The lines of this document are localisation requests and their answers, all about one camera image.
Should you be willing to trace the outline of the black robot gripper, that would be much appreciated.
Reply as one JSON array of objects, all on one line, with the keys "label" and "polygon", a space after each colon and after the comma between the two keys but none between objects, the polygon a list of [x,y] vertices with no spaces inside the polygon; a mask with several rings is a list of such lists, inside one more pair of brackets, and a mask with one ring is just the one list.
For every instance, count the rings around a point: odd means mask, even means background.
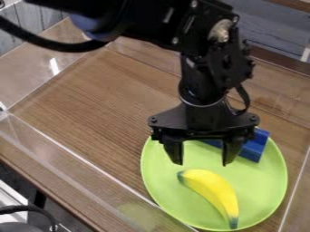
[{"label": "black robot gripper", "polygon": [[247,111],[238,112],[226,101],[204,107],[180,103],[171,110],[148,117],[151,138],[163,143],[174,164],[183,164],[183,143],[174,140],[222,140],[223,166],[230,164],[242,151],[243,143],[254,138],[259,116]]}]

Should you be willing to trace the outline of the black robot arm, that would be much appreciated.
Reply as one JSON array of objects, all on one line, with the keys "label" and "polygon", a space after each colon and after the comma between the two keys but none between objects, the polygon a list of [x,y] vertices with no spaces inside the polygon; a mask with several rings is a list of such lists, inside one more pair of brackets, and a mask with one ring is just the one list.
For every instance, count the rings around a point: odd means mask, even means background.
[{"label": "black robot arm", "polygon": [[172,163],[184,160],[183,142],[221,140],[227,165],[254,137],[259,117],[237,109],[227,94],[251,99],[242,83],[251,79],[251,48],[239,38],[239,15],[221,0],[24,0],[66,12],[90,38],[111,42],[128,37],[179,53],[180,103],[148,117],[151,138]]}]

